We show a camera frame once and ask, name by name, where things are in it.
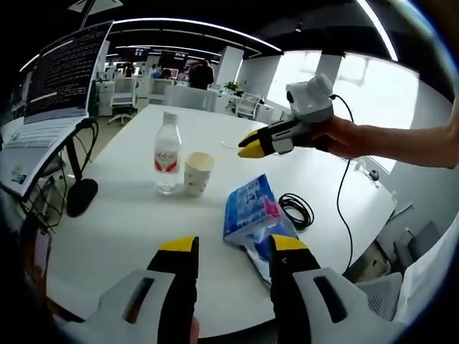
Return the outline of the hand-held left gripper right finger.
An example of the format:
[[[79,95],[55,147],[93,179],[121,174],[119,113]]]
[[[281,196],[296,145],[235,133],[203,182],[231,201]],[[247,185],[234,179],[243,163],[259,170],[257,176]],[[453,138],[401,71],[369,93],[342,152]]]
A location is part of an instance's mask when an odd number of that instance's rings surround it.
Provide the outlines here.
[[[268,244],[279,343],[393,343],[403,333],[403,324],[370,309],[358,287],[320,267],[302,241],[272,234]]]

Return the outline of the person's right hand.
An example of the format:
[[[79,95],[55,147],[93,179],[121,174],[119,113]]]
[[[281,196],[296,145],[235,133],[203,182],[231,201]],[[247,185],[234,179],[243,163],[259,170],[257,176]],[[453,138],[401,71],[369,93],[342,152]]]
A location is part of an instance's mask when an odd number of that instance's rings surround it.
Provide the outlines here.
[[[294,140],[298,147],[315,148],[341,158],[358,158],[368,152],[366,127],[333,116]]]

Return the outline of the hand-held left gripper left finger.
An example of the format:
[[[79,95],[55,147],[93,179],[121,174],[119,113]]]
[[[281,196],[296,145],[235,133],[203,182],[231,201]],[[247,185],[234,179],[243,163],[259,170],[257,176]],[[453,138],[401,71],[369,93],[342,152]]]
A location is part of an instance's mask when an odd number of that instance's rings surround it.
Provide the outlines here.
[[[185,236],[98,297],[55,287],[53,301],[78,317],[65,325],[75,343],[189,343],[198,271],[199,237]]]

